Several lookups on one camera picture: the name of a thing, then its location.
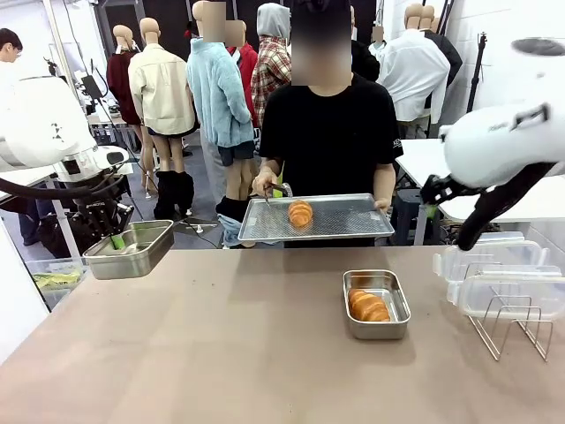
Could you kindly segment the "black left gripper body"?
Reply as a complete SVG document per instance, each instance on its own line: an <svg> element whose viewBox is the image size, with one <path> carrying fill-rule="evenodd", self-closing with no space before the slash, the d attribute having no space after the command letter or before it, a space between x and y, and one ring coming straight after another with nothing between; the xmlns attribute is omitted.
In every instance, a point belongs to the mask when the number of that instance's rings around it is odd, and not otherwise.
<svg viewBox="0 0 565 424"><path fill-rule="evenodd" d="M85 221L88 218L105 222L109 227L109 234L113 230L114 214L118 201L111 197L84 197L73 199L75 209L67 215L69 224L74 232L85 233Z"/></svg>

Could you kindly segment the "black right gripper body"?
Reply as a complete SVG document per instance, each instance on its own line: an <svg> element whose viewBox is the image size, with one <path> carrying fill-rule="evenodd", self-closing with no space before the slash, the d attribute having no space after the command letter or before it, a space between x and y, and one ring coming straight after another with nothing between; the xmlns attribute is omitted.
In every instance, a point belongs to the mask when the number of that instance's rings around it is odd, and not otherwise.
<svg viewBox="0 0 565 424"><path fill-rule="evenodd" d="M434 178L435 197L462 197L482 194L486 189L483 187L470 187L458 182L451 175L446 177L436 176Z"/></svg>

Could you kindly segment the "person's right hand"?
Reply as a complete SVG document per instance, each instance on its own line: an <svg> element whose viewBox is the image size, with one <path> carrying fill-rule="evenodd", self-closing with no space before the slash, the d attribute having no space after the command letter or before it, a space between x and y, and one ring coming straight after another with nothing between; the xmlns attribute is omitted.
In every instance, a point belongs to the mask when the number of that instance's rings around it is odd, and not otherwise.
<svg viewBox="0 0 565 424"><path fill-rule="evenodd" d="M268 167L262 168L252 182L252 193L262 198L272 196L273 186L278 184L278 177Z"/></svg>

